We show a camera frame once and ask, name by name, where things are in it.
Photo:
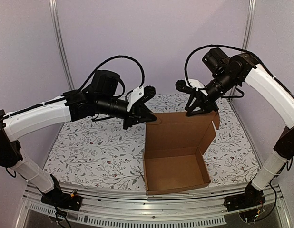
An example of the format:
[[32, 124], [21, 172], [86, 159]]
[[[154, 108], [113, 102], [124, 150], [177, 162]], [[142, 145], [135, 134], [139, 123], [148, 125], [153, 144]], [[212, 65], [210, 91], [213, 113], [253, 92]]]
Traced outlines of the brown cardboard box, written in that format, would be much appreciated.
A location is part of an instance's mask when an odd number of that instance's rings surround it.
[[220, 126], [218, 112], [156, 113], [146, 124], [143, 166], [147, 195], [204, 188], [211, 182], [203, 155]]

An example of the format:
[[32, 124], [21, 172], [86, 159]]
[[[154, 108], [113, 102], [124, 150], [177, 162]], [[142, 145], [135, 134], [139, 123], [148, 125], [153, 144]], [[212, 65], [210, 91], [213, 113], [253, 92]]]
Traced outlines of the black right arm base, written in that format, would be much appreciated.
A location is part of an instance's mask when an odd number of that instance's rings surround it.
[[223, 205], [230, 212], [255, 207], [264, 203], [265, 197], [263, 191], [258, 191], [254, 187], [250, 188], [247, 186], [244, 193], [225, 197]]

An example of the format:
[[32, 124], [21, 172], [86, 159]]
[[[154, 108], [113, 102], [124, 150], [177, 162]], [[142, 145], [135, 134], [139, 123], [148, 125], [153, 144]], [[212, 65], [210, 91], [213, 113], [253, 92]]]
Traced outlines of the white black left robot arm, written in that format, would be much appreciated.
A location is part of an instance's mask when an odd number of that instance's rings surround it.
[[48, 126], [75, 122], [88, 116], [96, 122], [97, 114], [105, 115], [105, 119], [122, 119], [125, 130], [157, 119], [145, 106], [145, 102], [156, 94], [153, 86], [141, 85], [121, 100], [115, 94], [117, 86], [124, 85], [120, 75], [97, 70], [92, 77], [92, 82], [84, 89], [65, 92], [53, 100], [23, 110], [9, 113], [0, 110], [0, 166], [11, 168], [34, 184], [55, 206], [62, 206], [74, 194], [63, 193], [53, 175], [45, 173], [21, 152], [19, 138]]

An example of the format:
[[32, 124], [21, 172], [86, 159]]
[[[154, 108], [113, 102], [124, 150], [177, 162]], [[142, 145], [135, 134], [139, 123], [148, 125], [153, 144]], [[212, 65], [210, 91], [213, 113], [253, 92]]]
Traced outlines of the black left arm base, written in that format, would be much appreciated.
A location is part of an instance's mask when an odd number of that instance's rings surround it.
[[71, 193], [64, 193], [60, 189], [53, 189], [48, 193], [43, 193], [41, 202], [54, 207], [79, 211], [83, 198], [78, 195], [75, 189]]

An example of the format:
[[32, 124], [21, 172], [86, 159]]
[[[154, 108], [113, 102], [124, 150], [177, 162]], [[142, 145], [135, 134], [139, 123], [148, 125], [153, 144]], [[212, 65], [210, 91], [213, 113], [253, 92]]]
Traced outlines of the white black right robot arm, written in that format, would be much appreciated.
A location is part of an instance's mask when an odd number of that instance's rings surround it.
[[241, 196], [244, 207], [251, 207], [259, 200], [259, 194], [268, 183], [294, 157], [294, 96], [264, 65], [261, 59], [250, 51], [239, 49], [240, 54], [229, 57], [223, 45], [207, 45], [210, 49], [202, 58], [212, 73], [213, 79], [207, 84], [189, 79], [188, 63], [194, 53], [205, 49], [199, 47], [189, 54], [184, 65], [185, 82], [183, 89], [190, 94], [186, 104], [187, 116], [216, 112], [216, 101], [223, 98], [232, 88], [248, 84], [282, 118], [285, 129], [276, 142], [272, 154], [260, 171], [253, 177]]

